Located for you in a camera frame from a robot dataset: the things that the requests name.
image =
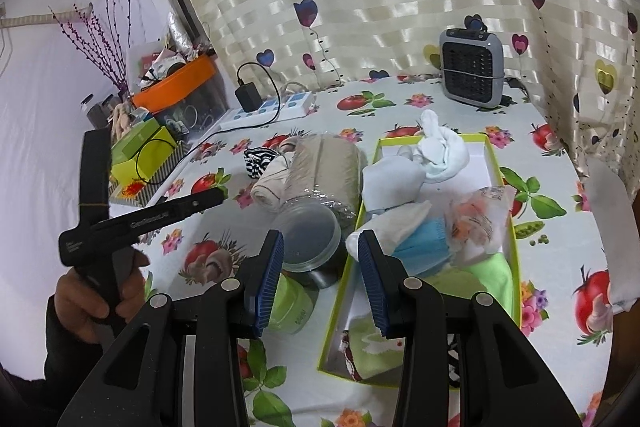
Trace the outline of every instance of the floral tablecloth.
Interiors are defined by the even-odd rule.
[[[385,71],[370,75],[318,93],[316,107],[305,118],[210,139],[178,174],[167,196],[180,197],[194,188],[218,184],[228,191],[228,200],[142,238],[140,247],[151,260],[153,289],[174,299],[198,295],[237,269],[245,256],[258,253],[274,216],[252,201],[253,181],[242,155],[246,148],[276,146],[288,136],[330,131],[356,143],[371,159],[380,137],[417,132],[420,112],[429,107],[440,124],[463,133],[487,134],[505,180],[518,190],[514,223],[531,223],[519,227],[518,234],[522,331],[581,413],[583,425],[591,425],[610,353],[609,275],[589,201],[559,140],[519,89],[505,87],[513,103],[484,111],[447,99],[438,79],[389,77]],[[316,371],[336,289],[334,285],[320,292],[300,333],[289,336],[266,330],[261,341],[244,344],[256,351],[249,364],[241,350],[252,423],[392,424],[396,390]],[[262,381],[260,373],[265,375]],[[459,422],[459,400],[452,391],[450,426]],[[535,403],[533,399],[532,407],[538,407]]]

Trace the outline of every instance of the human hand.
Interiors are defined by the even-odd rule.
[[[134,269],[120,289],[122,302],[116,313],[127,323],[145,303],[145,278],[138,267],[148,266],[149,259],[137,251]],[[60,279],[54,295],[56,315],[60,324],[83,342],[98,344],[92,317],[104,319],[109,315],[109,306],[98,293],[86,285],[75,269],[69,270]]]

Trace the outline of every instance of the power adapter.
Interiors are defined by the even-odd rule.
[[[236,98],[244,112],[253,112],[258,110],[262,105],[262,97],[253,82],[245,84],[242,80],[238,80],[240,86],[236,89]]]

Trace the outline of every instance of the pink heart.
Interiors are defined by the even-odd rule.
[[[314,60],[311,55],[305,53],[302,55],[302,61],[305,63],[305,66],[312,71],[316,70],[316,65],[314,64]]]
[[[522,55],[529,47],[529,39],[527,39],[526,35],[518,35],[517,33],[514,33],[511,36],[511,44],[513,44],[513,49],[516,50],[516,53],[518,55]]]

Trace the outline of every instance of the brown floor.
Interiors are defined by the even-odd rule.
[[[633,204],[636,226],[640,230],[640,198]],[[640,301],[631,311],[613,319],[613,340],[607,380],[602,392],[602,406],[598,416],[606,413],[607,406],[615,399],[626,381],[640,365]]]

